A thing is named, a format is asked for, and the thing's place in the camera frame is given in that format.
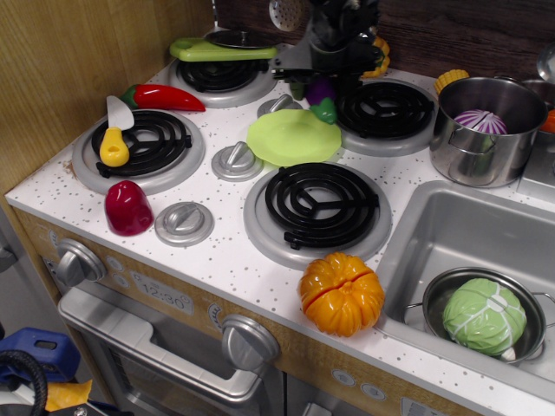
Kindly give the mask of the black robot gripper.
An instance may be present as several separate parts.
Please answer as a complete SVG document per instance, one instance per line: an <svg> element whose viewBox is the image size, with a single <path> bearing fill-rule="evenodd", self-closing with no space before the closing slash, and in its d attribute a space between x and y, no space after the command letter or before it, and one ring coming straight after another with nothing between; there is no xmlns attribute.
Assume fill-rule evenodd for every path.
<svg viewBox="0 0 555 416"><path fill-rule="evenodd" d="M301 101L316 91L319 75L337 75L336 108L375 69L381 50L374 45L380 18L377 1L312 1L299 43L271 60L272 76L289 85Z"/></svg>

